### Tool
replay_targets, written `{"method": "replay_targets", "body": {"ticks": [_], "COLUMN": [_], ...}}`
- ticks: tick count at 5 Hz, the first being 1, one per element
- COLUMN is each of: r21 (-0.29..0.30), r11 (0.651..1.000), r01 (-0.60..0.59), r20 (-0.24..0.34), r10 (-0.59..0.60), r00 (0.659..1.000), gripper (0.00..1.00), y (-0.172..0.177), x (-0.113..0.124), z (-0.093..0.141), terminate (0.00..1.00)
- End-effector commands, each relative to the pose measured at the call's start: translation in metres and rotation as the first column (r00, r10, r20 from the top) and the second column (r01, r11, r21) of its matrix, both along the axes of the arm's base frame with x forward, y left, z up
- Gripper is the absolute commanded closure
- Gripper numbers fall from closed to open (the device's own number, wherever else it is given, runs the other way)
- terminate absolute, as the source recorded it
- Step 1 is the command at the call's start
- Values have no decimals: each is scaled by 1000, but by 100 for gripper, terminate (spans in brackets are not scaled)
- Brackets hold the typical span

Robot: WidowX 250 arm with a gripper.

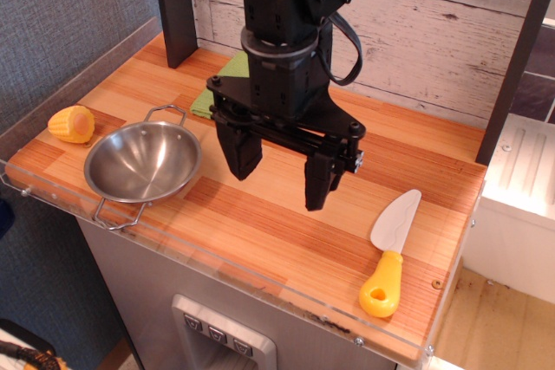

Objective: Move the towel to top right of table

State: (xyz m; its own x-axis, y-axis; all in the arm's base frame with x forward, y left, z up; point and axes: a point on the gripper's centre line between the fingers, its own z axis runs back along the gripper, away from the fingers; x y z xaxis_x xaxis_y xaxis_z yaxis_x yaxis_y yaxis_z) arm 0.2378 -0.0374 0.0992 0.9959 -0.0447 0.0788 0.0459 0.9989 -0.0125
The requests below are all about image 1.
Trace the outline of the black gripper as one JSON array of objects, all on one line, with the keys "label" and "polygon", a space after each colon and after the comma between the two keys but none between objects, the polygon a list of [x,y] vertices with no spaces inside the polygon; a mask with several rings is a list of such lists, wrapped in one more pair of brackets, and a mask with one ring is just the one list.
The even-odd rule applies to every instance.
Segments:
[{"label": "black gripper", "polygon": [[246,179],[262,159],[262,140],[307,156],[305,206],[322,210],[342,172],[357,172],[365,134],[361,122],[331,98],[331,29],[320,29],[295,45],[264,42],[241,32],[246,77],[214,75],[212,117],[231,173]]}]

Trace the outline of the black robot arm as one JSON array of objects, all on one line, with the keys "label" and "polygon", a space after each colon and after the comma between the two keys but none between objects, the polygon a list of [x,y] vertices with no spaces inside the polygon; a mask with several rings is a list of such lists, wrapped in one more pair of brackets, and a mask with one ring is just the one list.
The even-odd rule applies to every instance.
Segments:
[{"label": "black robot arm", "polygon": [[305,205],[322,209],[346,172],[362,164],[364,125],[330,97],[360,74],[356,61],[343,78],[331,70],[333,33],[355,47],[356,32],[339,10],[350,0],[244,0],[241,45],[247,76],[211,77],[212,119],[231,173],[246,179],[270,141],[306,157]]}]

